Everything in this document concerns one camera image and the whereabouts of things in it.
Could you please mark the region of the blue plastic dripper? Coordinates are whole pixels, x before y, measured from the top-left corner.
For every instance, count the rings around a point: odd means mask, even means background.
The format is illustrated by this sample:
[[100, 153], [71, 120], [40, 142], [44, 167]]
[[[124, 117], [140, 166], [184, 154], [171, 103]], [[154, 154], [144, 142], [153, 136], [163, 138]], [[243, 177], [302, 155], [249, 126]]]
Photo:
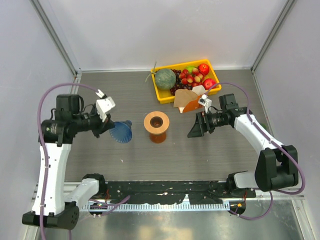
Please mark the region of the blue plastic dripper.
[[116, 121], [114, 122], [114, 128], [109, 130], [110, 136], [121, 144], [129, 143], [132, 139], [132, 122], [130, 120], [126, 121]]

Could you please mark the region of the wooden ring collar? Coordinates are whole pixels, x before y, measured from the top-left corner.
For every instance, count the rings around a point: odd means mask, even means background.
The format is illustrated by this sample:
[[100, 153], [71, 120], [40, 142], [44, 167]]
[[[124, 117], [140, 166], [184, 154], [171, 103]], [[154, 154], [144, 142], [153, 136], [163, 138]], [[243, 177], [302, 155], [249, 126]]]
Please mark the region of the wooden ring collar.
[[150, 134], [161, 135], [168, 130], [170, 120], [164, 112], [152, 111], [145, 116], [143, 124]]

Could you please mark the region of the brown paper coffee filter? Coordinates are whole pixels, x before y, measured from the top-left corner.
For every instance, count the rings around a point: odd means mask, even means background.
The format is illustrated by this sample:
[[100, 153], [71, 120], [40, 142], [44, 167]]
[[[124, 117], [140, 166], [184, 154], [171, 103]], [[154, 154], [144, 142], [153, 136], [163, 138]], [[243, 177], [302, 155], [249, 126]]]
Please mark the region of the brown paper coffee filter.
[[192, 90], [178, 89], [175, 92], [173, 107], [174, 108], [183, 108], [189, 102], [195, 100], [197, 97], [198, 97], [198, 95], [195, 92], [193, 92]]

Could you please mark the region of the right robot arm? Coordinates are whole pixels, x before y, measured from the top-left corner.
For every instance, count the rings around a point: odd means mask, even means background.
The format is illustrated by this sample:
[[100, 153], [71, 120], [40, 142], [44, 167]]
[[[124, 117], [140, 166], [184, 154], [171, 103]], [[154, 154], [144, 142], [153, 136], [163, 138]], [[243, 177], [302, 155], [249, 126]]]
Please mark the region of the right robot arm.
[[272, 138], [247, 107], [238, 105], [234, 94], [220, 96], [220, 109], [216, 112], [211, 112], [212, 101], [205, 94], [199, 98], [198, 104], [204, 107], [204, 111], [196, 114], [188, 138], [203, 137], [205, 133], [213, 133], [217, 127], [231, 126], [257, 153], [253, 172], [235, 172], [228, 176], [226, 191], [230, 196], [238, 197], [244, 189], [278, 191], [299, 183], [297, 149]]

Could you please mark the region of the orange coffee filter box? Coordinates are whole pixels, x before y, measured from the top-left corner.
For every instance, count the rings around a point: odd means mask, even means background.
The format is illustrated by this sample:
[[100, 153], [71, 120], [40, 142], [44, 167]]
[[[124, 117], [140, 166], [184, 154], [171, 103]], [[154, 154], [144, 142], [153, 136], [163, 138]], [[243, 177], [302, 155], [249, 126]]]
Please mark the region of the orange coffee filter box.
[[190, 100], [184, 107], [178, 107], [178, 110], [181, 114], [191, 112], [197, 109], [201, 109], [204, 106], [199, 103], [200, 98], [206, 92], [205, 88], [202, 85], [196, 86], [191, 92], [197, 94], [196, 98]]

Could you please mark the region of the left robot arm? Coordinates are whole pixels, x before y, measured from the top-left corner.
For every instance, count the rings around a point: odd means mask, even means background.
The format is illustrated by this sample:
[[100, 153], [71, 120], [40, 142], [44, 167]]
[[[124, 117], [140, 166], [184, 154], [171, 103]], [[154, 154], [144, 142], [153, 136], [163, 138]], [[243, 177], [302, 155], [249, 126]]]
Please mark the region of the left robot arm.
[[110, 110], [116, 106], [110, 96], [97, 99], [90, 112], [84, 112], [84, 100], [78, 94], [60, 94], [51, 118], [41, 123], [40, 173], [37, 196], [22, 223], [52, 229], [72, 230], [80, 209], [90, 198], [102, 199], [107, 193], [103, 175], [86, 174], [71, 193], [64, 196], [65, 173], [72, 143], [78, 133], [92, 132], [99, 138], [115, 127]]

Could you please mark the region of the orange glass carafe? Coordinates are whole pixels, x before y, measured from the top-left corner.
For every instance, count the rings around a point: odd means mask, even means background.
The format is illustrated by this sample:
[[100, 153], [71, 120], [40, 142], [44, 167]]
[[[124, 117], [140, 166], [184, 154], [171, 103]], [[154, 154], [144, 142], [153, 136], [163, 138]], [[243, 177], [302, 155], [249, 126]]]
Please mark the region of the orange glass carafe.
[[161, 134], [149, 134], [149, 138], [153, 143], [160, 144], [163, 143], [167, 138], [167, 133], [163, 132]]

